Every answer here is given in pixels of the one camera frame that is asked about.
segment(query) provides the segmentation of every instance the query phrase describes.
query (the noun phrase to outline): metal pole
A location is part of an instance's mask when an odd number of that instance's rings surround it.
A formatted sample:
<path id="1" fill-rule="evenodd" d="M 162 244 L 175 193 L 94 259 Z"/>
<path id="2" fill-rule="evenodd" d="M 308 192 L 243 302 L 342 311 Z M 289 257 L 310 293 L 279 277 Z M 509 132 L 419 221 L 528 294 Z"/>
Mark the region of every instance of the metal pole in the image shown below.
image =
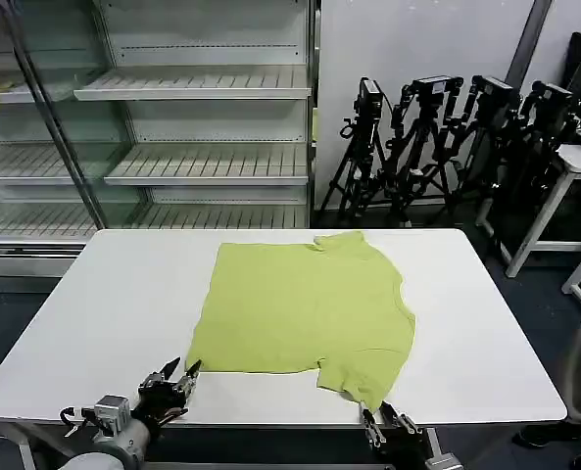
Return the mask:
<path id="1" fill-rule="evenodd" d="M 35 106 L 40 112 L 46 127 L 53 138 L 53 142 L 62 157 L 62 161 L 66 166 L 68 173 L 73 179 L 74 186 L 85 204 L 92 220 L 96 227 L 100 230 L 107 228 L 106 218 L 103 210 L 94 195 L 94 192 L 87 184 L 85 176 L 78 163 L 78 158 L 73 146 L 68 141 L 61 121 L 53 107 L 53 104 L 48 97 L 39 74 L 30 55 L 27 52 L 24 42 L 24 33 L 18 22 L 14 7 L 9 4 L 9 0 L 0 0 L 0 17 L 3 20 L 3 25 L 7 29 L 12 43 L 14 44 L 14 55 L 18 61 L 18 65 L 23 72 L 24 79 L 28 89 L 33 96 Z"/>
<path id="2" fill-rule="evenodd" d="M 541 36 L 547 13 L 554 0 L 534 0 L 534 5 L 529 12 L 527 23 L 521 34 L 520 41 L 514 52 L 512 63 L 509 66 L 506 80 L 508 85 L 520 88 L 532 62 L 538 39 Z"/>

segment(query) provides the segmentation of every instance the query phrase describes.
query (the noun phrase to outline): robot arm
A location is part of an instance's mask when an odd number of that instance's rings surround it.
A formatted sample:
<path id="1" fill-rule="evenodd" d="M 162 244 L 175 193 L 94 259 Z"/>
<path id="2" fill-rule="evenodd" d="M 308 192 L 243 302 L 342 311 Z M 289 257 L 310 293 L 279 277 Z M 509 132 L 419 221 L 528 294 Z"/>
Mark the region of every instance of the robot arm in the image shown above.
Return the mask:
<path id="1" fill-rule="evenodd" d="M 185 414 L 185 405 L 192 395 L 201 361 L 196 362 L 176 383 L 168 382 L 179 364 L 175 359 L 160 372 L 150 374 L 138 388 L 139 404 L 129 411 L 128 400 L 105 396 L 93 409 L 81 411 L 83 424 L 74 426 L 66 417 L 73 410 L 62 411 L 62 420 L 71 433 L 88 422 L 99 432 L 93 447 L 70 460 L 62 470 L 138 470 L 144 461 L 147 446 L 155 441 L 163 426 Z"/>

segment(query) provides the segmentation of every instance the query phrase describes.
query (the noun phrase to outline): white wall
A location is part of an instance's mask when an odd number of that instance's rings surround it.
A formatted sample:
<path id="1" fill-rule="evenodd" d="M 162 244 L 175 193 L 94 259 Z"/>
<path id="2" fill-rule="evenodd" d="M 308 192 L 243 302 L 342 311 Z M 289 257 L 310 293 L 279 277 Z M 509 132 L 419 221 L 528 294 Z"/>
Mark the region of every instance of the white wall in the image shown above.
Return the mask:
<path id="1" fill-rule="evenodd" d="M 316 202 L 327 190 L 348 141 L 343 118 L 363 75 L 391 101 L 401 87 L 431 75 L 505 78 L 533 0 L 323 0 Z M 463 106 L 468 83 L 460 95 Z M 390 137 L 384 106 L 382 141 Z"/>
<path id="2" fill-rule="evenodd" d="M 568 43 L 576 31 L 581 32 L 581 0 L 554 0 L 523 81 L 524 94 L 536 80 L 559 84 Z"/>

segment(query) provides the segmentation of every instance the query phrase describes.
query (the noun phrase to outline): camera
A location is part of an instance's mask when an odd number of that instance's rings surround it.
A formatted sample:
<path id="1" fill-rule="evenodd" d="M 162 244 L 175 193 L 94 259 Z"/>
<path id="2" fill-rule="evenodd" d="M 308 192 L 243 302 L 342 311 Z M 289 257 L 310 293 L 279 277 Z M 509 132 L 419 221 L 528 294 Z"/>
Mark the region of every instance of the camera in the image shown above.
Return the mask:
<path id="1" fill-rule="evenodd" d="M 360 93 L 353 108 L 360 118 L 380 120 L 383 100 L 384 94 L 379 86 L 373 80 L 363 77 L 360 81 Z"/>

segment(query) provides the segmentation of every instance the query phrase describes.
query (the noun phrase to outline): cable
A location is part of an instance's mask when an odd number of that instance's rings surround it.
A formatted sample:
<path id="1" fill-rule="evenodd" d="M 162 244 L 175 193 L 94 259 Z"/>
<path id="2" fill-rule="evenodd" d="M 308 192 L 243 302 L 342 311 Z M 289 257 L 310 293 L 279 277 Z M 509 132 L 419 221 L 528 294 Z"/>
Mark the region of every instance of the cable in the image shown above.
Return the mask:
<path id="1" fill-rule="evenodd" d="M 377 89 L 379 90 L 379 92 L 384 95 L 384 100 L 386 100 L 386 103 L 388 104 L 388 109 L 390 110 L 390 115 L 392 115 L 392 104 L 390 103 L 390 100 L 388 99 L 388 95 L 386 95 L 384 93 L 384 90 L 381 89 L 381 86 L 379 85 L 379 83 L 377 82 L 377 80 L 373 80 L 375 82 L 375 85 L 377 85 Z"/>

